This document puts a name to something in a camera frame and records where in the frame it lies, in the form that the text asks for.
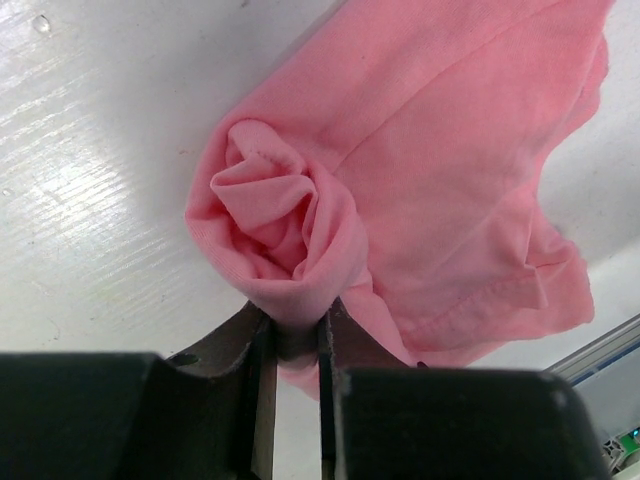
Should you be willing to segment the pink t shirt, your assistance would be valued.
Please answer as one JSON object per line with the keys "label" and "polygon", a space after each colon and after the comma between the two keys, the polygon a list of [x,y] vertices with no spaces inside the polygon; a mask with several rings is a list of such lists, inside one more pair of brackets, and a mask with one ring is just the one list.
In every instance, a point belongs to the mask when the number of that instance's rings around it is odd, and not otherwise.
{"label": "pink t shirt", "polygon": [[185,213],[309,342],[335,300],[402,362],[465,366],[591,321],[537,199],[596,112],[608,1],[348,1],[218,124]]}

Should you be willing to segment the aluminium front rail frame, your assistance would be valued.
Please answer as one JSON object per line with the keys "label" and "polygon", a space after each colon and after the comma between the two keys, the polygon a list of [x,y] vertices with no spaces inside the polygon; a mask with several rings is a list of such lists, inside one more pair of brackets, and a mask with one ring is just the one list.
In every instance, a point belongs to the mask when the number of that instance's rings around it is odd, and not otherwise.
{"label": "aluminium front rail frame", "polygon": [[639,315],[598,337],[547,371],[576,386],[639,348]]}

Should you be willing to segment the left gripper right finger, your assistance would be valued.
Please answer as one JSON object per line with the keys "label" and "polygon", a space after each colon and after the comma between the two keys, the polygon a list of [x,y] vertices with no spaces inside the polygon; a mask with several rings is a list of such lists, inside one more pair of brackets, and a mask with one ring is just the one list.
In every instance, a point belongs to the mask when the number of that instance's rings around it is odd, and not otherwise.
{"label": "left gripper right finger", "polygon": [[326,479],[606,479],[589,415],[546,371],[410,367],[335,302],[318,326]]}

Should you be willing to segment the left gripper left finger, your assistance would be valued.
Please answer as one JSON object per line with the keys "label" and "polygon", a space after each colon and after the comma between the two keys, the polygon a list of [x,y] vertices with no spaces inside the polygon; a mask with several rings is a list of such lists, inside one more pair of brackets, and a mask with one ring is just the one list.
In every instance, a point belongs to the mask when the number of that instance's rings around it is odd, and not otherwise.
{"label": "left gripper left finger", "polygon": [[253,305],[170,358],[5,353],[5,479],[269,479],[276,362]]}

